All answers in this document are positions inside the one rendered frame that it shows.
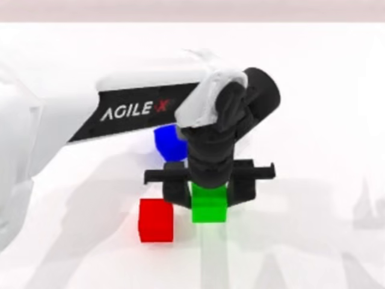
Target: agile-x logo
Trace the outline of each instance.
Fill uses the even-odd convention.
[[[160,99],[157,104],[153,101],[147,101],[143,104],[137,102],[132,104],[122,104],[113,109],[109,107],[100,119],[101,122],[105,120],[123,119],[127,117],[143,116],[150,114],[152,111],[160,113],[167,111],[167,107],[170,104],[169,99]]]

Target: white arm casing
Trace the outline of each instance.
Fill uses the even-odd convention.
[[[180,127],[196,127],[216,122],[214,103],[227,83],[247,85],[241,70],[208,51],[142,62],[113,56],[0,62],[0,251],[23,225],[32,177],[95,112],[99,91],[199,82],[175,113]]]

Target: blue cube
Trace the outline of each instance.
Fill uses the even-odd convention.
[[[154,130],[155,146],[165,161],[182,161],[187,157],[187,141],[177,136],[176,125]]]

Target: red cube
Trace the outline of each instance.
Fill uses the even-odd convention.
[[[138,230],[142,243],[172,242],[174,239],[174,211],[163,199],[141,199]]]

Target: red letter x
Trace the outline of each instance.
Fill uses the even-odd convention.
[[[158,105],[154,105],[156,112],[166,111],[166,106],[169,103],[169,99],[161,99]]]

